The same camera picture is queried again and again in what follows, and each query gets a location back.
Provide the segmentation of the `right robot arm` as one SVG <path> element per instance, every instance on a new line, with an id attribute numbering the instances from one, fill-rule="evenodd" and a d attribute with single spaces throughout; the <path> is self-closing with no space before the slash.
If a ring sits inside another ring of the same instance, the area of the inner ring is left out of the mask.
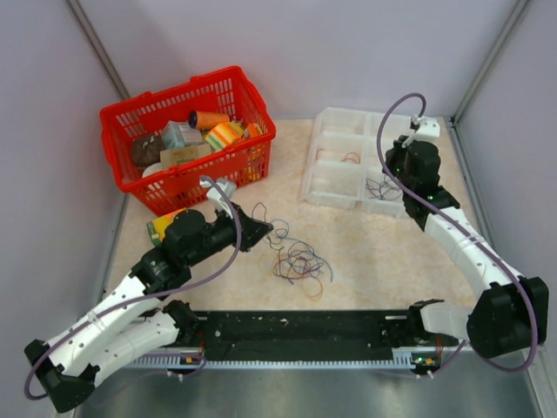
<path id="1" fill-rule="evenodd" d="M 547 338 L 549 291 L 539 277 L 526 278 L 501 260 L 474 230 L 460 203 L 440 185 L 436 145 L 405 136 L 386 152 L 386 166 L 404 186 L 406 213 L 433 238 L 458 267 L 476 297 L 473 308 L 443 300 L 412 305 L 408 338 L 427 344 L 437 334 L 467 340 L 482 357 L 492 359 Z"/>

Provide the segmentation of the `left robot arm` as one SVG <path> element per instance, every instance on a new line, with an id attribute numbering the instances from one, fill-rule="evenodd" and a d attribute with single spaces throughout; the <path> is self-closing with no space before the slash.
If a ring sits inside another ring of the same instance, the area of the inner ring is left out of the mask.
<path id="1" fill-rule="evenodd" d="M 191 268 L 232 247 L 247 253 L 269 234 L 272 224 L 254 219 L 228 202 L 212 222 L 197 210 L 178 212 L 161 243 L 145 253 L 120 284 L 84 317 L 49 340 L 33 340 L 24 349 L 37 379 L 59 414 L 84 403 L 121 367 L 151 350 L 197 337 L 190 308 L 173 293 L 191 289 Z"/>

